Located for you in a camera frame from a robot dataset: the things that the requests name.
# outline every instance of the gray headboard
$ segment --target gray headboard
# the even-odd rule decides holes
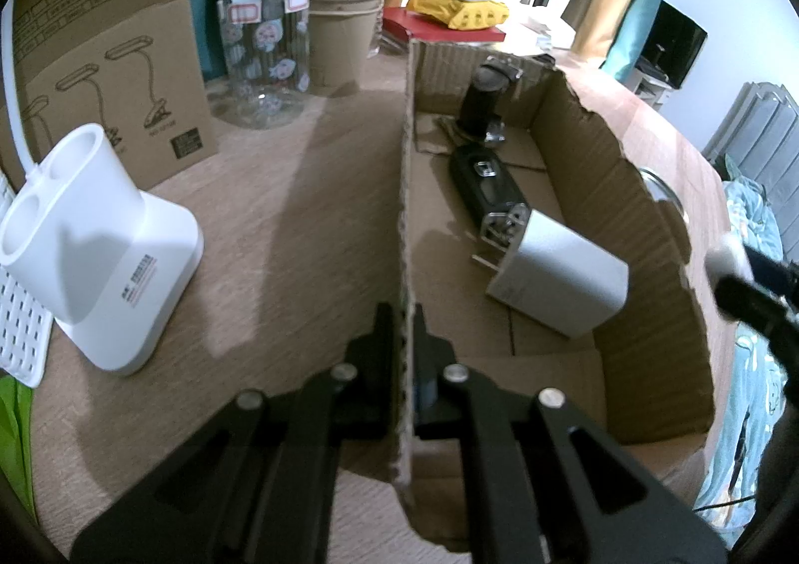
[[[745,84],[703,152],[729,154],[766,188],[786,258],[799,261],[799,108],[784,86]]]

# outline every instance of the perforated white tray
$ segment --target perforated white tray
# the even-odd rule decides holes
[[[12,201],[13,190],[0,172],[0,220]],[[26,386],[37,387],[45,373],[52,327],[53,314],[0,267],[0,368]]]

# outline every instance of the yellow tissue pack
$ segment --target yellow tissue pack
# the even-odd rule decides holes
[[[451,30],[483,30],[510,16],[498,0],[409,0],[405,9],[432,16]]]

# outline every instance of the car key fob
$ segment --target car key fob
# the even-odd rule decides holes
[[[449,169],[450,178],[478,229],[489,213],[510,213],[515,205],[527,205],[505,163],[481,144],[455,148]]]

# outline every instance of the blue bedding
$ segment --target blue bedding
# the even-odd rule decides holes
[[[731,181],[724,182],[732,231],[741,241],[781,261],[782,242],[766,193],[728,159]],[[745,323],[738,324],[730,400],[710,470],[694,508],[729,503],[754,495],[763,449],[782,415],[785,376],[769,342]],[[754,515],[754,501],[699,511],[729,547]]]

